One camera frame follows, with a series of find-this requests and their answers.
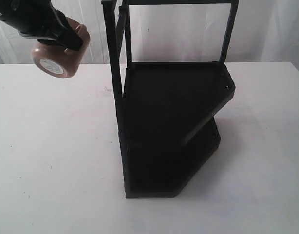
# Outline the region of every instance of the white backdrop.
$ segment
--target white backdrop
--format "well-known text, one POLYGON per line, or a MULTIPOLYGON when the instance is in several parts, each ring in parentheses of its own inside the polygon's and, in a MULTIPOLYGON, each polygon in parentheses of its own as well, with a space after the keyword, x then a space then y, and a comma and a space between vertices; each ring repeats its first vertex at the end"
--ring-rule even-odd
MULTIPOLYGON (((52 3, 87 25, 92 42, 83 63, 108 63, 100 0, 52 3)), ((132 6, 133 60, 218 60, 228 13, 228 4, 132 6)), ((33 44, 0 22, 0 63, 31 63, 33 44)), ((227 61, 291 61, 299 70, 299 0, 240 0, 227 61)))

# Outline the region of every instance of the black shelf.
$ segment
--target black shelf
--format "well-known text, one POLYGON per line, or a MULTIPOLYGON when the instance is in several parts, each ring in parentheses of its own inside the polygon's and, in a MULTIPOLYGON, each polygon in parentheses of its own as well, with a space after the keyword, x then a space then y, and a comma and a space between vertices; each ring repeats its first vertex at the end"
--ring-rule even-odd
POLYGON ((218 62, 133 63, 126 81, 129 148, 185 146, 235 92, 218 62))
POLYGON ((214 115, 235 92, 224 63, 239 0, 123 0, 117 24, 116 3, 102 0, 126 198, 175 197, 220 144, 214 115), (129 5, 203 3, 231 4, 219 61, 132 61, 129 5), (123 35, 124 93, 119 66, 123 35))

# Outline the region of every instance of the black plastic shelf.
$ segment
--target black plastic shelf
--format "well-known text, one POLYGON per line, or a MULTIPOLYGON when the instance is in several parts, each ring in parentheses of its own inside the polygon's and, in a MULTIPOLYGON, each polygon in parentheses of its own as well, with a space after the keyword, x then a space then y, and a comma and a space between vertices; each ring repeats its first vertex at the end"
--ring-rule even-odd
POLYGON ((128 147, 185 146, 234 92, 218 62, 133 63, 124 94, 128 147))
POLYGON ((128 150, 130 190, 126 198, 177 196, 219 144, 212 118, 181 150, 128 150))

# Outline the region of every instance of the tabletop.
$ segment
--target tabletop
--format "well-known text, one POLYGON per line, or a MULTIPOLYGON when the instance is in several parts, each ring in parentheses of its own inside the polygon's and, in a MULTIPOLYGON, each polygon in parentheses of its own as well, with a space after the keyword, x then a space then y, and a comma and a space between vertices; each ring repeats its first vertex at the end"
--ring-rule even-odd
POLYGON ((299 234, 299 72, 227 67, 219 149, 178 197, 125 199, 109 65, 0 65, 0 234, 299 234))

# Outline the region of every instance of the white label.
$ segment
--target white label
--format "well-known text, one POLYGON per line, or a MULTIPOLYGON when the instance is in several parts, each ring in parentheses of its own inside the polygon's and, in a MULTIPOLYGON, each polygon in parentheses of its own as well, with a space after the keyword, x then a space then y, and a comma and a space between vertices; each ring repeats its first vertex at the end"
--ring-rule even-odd
POLYGON ((45 68, 46 70, 48 70, 49 72, 52 72, 54 74, 58 74, 61 75, 64 73, 63 68, 58 65, 57 63, 48 60, 48 59, 41 59, 40 60, 40 65, 45 68))

